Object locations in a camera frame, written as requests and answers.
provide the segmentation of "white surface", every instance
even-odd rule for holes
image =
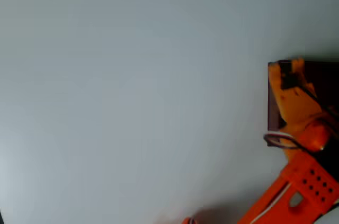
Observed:
[[[339,48],[339,0],[0,3],[6,224],[242,214],[285,161],[266,63]]]
[[[325,216],[321,217],[315,224],[335,224],[338,223],[339,211],[338,209],[329,212]]]

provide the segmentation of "white cable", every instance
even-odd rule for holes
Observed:
[[[269,130],[269,131],[267,132],[267,134],[282,135],[282,136],[286,136],[286,137],[293,138],[293,136],[292,136],[291,134],[288,134],[288,133],[285,133],[285,132],[282,132],[282,131]]]
[[[260,219],[261,217],[263,217],[268,211],[270,211],[272,209],[272,207],[274,207],[274,205],[282,198],[282,196],[284,196],[284,194],[286,193],[286,191],[291,187],[291,184],[287,184],[285,189],[283,189],[283,191],[275,198],[275,200],[262,212],[260,213],[257,217],[254,218],[254,220],[251,221],[250,224],[255,223],[258,219]]]

